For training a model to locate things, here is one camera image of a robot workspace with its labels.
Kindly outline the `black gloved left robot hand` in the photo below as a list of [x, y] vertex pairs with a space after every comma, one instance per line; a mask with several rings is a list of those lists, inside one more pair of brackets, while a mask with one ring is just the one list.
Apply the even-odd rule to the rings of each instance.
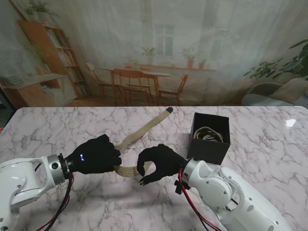
[[101, 174], [113, 172], [115, 166], [122, 164], [120, 151], [103, 134], [79, 145], [65, 158], [70, 172], [82, 174]]

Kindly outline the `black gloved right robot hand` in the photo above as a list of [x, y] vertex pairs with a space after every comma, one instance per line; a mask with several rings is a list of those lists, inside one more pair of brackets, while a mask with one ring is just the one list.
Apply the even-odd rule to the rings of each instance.
[[[155, 171], [146, 176], [144, 165], [149, 161], [155, 164]], [[137, 171], [142, 176], [139, 184], [144, 186], [166, 176], [173, 176], [185, 162], [185, 158], [164, 144], [146, 148], [139, 154], [137, 161]]]

